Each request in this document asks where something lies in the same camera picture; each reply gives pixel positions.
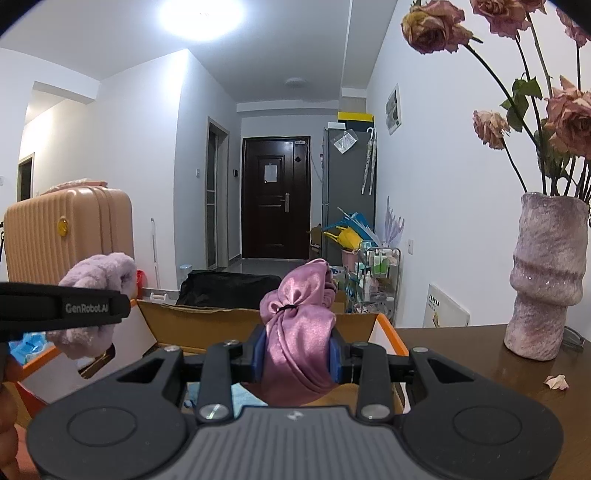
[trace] ceiling light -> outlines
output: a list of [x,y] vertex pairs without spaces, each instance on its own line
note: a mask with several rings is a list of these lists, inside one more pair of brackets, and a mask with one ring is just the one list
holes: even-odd
[[167,0],[160,18],[164,28],[192,41],[212,41],[236,29],[244,9],[238,0]]

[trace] pink textured vase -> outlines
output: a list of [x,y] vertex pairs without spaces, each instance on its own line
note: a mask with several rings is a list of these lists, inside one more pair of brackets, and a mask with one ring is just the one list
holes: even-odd
[[519,356],[556,358],[566,312],[583,298],[589,207],[573,197],[526,193],[511,286],[517,291],[505,345]]

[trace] dark brown door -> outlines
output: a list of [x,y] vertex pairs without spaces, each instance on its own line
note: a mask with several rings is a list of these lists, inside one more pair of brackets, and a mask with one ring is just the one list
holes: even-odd
[[310,137],[245,139],[242,256],[309,257]]

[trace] white wall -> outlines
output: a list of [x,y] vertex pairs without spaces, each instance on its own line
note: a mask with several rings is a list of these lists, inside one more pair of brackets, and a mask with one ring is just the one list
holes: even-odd
[[[229,258],[240,254],[240,185],[232,170],[240,170],[241,125],[236,102],[191,53],[187,51],[187,55],[174,168],[175,248],[177,265],[206,268],[205,181],[209,119],[229,133]],[[199,179],[196,177],[197,169],[202,172]]]
[[[89,100],[96,98],[99,82],[78,72],[29,55],[0,48],[0,212],[17,200],[17,165],[22,128],[35,82],[68,90]],[[6,262],[0,280],[5,281]]]
[[26,126],[20,155],[18,150],[11,155],[15,179],[17,159],[35,152],[33,192],[82,177],[125,191],[134,210],[138,268],[155,287],[153,217],[161,288],[166,289],[176,288],[173,177],[186,66],[187,51],[176,52],[104,80],[96,102],[64,100]]
[[[488,33],[488,23],[472,14],[465,25],[482,38],[475,48],[510,88],[523,67],[517,47]],[[535,14],[550,74],[576,81],[576,48],[564,34],[554,8]],[[378,225],[383,228],[386,198],[406,217],[399,326],[421,326],[429,283],[438,285],[470,311],[471,324],[506,323],[515,291],[509,285],[523,190],[503,151],[484,147],[474,133],[474,110],[501,110],[502,92],[463,48],[458,53],[422,56],[404,41],[400,23],[409,3],[395,9],[368,87],[368,112],[376,115],[379,138]],[[531,33],[522,34],[532,75],[546,92]],[[591,89],[591,46],[585,47],[583,78]],[[400,84],[402,127],[389,136],[385,104]],[[532,130],[535,118],[528,115]],[[541,190],[535,149],[525,134],[513,133],[509,148],[530,190]],[[414,240],[414,255],[406,253]],[[583,302],[569,310],[569,323],[591,338],[591,275]]]
[[322,139],[329,122],[335,115],[265,115],[242,119],[242,138],[248,137],[312,137],[312,184],[310,226],[322,222]]

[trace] yellow plastic item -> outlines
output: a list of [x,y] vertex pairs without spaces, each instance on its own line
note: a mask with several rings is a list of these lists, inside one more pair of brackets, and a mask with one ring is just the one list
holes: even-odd
[[374,116],[371,113],[339,112],[339,122],[343,120],[373,122]]
[[359,248],[359,244],[361,243],[361,237],[353,230],[351,227],[337,227],[340,231],[339,236],[336,236],[330,232],[324,232],[324,234],[337,242],[342,248],[346,250],[357,250]]

